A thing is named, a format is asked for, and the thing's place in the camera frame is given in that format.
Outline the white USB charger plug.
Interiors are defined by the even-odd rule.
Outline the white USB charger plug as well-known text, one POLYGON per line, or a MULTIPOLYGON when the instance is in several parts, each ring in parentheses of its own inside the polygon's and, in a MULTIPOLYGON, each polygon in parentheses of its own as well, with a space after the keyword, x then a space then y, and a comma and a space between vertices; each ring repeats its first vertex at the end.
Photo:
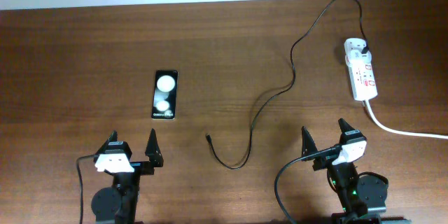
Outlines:
POLYGON ((369 63, 372 61, 372 54, 364 39, 348 38, 344 42, 344 50, 350 62, 369 63))

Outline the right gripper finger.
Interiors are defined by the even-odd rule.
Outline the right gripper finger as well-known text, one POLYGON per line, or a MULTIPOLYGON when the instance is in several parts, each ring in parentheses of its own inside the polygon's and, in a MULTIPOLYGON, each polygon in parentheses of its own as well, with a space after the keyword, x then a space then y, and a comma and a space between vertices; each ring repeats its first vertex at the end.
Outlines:
POLYGON ((313 140, 308 129, 303 126, 301 129, 302 134, 302 160, 308 161, 313 159, 312 155, 318 152, 315 141, 313 140))
POLYGON ((353 144, 359 141, 367 141, 367 138, 361 133, 360 130, 354 129, 343 118, 340 118, 338 123, 342 132, 339 138, 339 144, 353 144))

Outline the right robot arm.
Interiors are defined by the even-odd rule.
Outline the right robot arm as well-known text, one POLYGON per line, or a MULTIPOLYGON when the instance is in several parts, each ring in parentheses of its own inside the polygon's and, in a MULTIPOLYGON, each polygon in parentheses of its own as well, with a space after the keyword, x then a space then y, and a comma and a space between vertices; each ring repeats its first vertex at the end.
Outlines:
POLYGON ((313 162, 313 170, 327 171, 327 180, 342 205, 342 213, 331 216, 333 223, 411 223, 403 217, 383 218, 389 180, 377 173, 357 172, 355 161, 365 154, 367 138, 344 119, 338 120, 339 142, 319 150, 306 127, 302 133, 302 159, 313 162))

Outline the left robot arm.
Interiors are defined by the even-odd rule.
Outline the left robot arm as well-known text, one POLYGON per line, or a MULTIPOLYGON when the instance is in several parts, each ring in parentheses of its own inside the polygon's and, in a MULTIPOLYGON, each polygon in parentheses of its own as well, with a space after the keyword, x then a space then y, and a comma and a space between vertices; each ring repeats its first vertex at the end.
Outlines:
POLYGON ((135 223, 141 177, 153 175, 164 163, 154 129, 150 131, 144 154, 147 161, 131 161, 130 146, 118 140, 116 131, 94 154, 97 171, 113 177, 112 185, 102 188, 92 198, 96 223, 135 223))

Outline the black Samsung Galaxy smartphone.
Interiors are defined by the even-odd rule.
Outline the black Samsung Galaxy smartphone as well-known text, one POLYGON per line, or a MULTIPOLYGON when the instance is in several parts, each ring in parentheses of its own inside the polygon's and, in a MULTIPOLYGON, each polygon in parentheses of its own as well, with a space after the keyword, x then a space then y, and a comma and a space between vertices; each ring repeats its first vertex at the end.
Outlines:
POLYGON ((176 70, 157 70, 155 72, 152 119, 175 119, 178 78, 179 73, 176 70))

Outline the white power strip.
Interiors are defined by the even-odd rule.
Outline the white power strip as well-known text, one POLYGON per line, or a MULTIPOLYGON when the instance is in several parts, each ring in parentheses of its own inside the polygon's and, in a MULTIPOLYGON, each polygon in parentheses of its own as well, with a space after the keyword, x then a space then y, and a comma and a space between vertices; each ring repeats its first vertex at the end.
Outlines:
POLYGON ((345 58, 353 98, 360 102, 375 98, 378 92, 372 68, 372 55, 369 52, 362 54, 359 50, 352 50, 345 58))

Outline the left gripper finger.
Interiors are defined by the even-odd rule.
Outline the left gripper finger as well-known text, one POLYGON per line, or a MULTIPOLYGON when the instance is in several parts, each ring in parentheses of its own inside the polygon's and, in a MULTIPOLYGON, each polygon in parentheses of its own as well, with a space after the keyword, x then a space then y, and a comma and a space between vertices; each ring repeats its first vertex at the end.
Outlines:
POLYGON ((102 154, 125 154, 127 158, 132 156, 132 151, 126 141, 118 140, 118 133, 113 131, 108 139, 101 145, 98 151, 94 154, 99 157, 102 154))
POLYGON ((150 131, 150 135, 145 150, 145 156, 148 157, 148 161, 151 163, 153 167, 163 167, 164 158, 161 154, 158 145, 156 131, 154 129, 150 131))

